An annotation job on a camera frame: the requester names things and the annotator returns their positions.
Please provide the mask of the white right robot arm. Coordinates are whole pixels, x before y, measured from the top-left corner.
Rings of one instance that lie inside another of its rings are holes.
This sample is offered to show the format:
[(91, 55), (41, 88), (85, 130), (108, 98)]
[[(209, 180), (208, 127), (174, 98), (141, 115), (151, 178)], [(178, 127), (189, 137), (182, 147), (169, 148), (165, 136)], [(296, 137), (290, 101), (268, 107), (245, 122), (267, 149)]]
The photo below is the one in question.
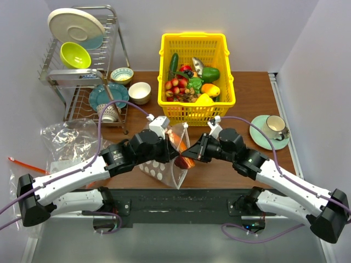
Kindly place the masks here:
[(262, 211), (294, 219), (332, 244), (338, 241), (349, 220), (348, 198), (343, 191), (315, 186), (283, 170), (272, 159), (248, 148), (235, 129), (223, 129), (216, 137), (202, 134), (182, 156), (204, 163), (212, 159), (230, 162), (238, 174), (281, 192), (278, 196), (268, 190), (253, 189), (244, 202), (250, 215)]

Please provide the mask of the orange papaya slice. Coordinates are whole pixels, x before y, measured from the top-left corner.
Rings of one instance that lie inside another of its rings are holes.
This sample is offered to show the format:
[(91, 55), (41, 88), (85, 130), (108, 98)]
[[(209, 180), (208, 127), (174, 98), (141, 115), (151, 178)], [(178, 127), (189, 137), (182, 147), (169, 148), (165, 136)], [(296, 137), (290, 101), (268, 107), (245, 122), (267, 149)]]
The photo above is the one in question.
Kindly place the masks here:
[[(179, 147), (178, 151), (180, 153), (188, 149), (187, 145), (174, 131), (169, 130), (167, 134), (169, 136), (170, 141), (174, 145), (174, 148)], [(174, 164), (180, 169), (191, 169), (195, 166), (195, 162), (192, 159), (188, 157), (183, 157), (182, 155), (178, 156), (175, 159)]]

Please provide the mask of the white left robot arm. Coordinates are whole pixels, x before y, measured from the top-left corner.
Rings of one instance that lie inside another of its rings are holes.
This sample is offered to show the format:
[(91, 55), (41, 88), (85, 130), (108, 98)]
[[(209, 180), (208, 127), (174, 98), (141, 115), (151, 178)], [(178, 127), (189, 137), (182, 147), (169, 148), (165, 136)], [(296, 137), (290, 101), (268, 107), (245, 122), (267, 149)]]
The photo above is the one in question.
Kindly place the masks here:
[(130, 140), (112, 144), (89, 160), (57, 173), (37, 178), (25, 174), (17, 186), (22, 224), (31, 227), (45, 222), (59, 209), (58, 202), (66, 201), (63, 195), (86, 184), (127, 173), (148, 161), (169, 163), (178, 156), (168, 135), (144, 129)]

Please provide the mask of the yellow bell pepper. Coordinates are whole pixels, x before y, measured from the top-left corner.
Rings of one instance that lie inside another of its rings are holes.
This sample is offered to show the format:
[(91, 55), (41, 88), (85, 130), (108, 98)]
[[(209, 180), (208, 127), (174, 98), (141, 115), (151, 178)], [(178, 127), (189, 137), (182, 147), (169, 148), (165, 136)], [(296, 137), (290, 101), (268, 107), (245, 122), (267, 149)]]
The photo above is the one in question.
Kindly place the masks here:
[(213, 99), (206, 93), (204, 94), (201, 94), (197, 100), (195, 101), (195, 104), (198, 104), (198, 105), (210, 105), (210, 104), (213, 104), (214, 101)]

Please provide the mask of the brown longan bunch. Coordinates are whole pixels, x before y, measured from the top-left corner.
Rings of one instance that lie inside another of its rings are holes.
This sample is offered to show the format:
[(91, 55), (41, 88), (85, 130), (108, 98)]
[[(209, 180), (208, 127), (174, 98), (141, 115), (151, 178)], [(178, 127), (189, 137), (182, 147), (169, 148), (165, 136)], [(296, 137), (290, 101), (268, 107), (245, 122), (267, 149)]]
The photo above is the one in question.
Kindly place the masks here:
[(180, 88), (180, 92), (176, 97), (180, 102), (195, 102), (197, 100), (197, 95), (193, 88)]

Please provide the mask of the clear white-dotted zip bag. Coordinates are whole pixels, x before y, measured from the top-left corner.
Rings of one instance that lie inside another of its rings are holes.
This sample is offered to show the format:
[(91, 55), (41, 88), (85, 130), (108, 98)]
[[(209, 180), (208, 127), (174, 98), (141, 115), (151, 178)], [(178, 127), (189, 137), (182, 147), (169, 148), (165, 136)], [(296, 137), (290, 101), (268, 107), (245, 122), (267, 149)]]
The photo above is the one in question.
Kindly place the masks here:
[[(187, 147), (190, 146), (187, 123), (178, 123), (174, 126), (169, 126), (166, 130), (166, 134), (169, 130), (174, 131), (178, 136), (180, 136)], [(146, 163), (140, 164), (139, 169), (144, 174), (162, 182), (164, 185), (180, 189), (184, 179), (186, 178), (188, 169), (178, 168), (174, 164), (174, 161), (175, 159), (170, 163), (165, 164), (156, 161), (147, 161)]]

